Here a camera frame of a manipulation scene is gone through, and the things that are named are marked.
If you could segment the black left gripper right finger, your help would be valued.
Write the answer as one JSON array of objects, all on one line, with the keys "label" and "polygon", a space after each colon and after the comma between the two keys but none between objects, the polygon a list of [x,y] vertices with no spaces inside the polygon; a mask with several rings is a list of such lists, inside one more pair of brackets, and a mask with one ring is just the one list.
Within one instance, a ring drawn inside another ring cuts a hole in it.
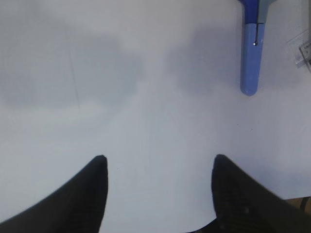
[{"label": "black left gripper right finger", "polygon": [[311,216],[255,181],[228,157],[214,159],[211,191],[223,233],[309,233]]}]

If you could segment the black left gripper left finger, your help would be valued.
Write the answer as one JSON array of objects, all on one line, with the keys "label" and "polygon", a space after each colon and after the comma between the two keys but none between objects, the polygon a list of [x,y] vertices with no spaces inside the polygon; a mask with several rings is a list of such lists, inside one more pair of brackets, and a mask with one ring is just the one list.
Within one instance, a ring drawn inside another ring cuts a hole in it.
[{"label": "black left gripper left finger", "polygon": [[97,233],[107,200],[107,158],[94,157],[36,205],[2,222],[2,233]]}]

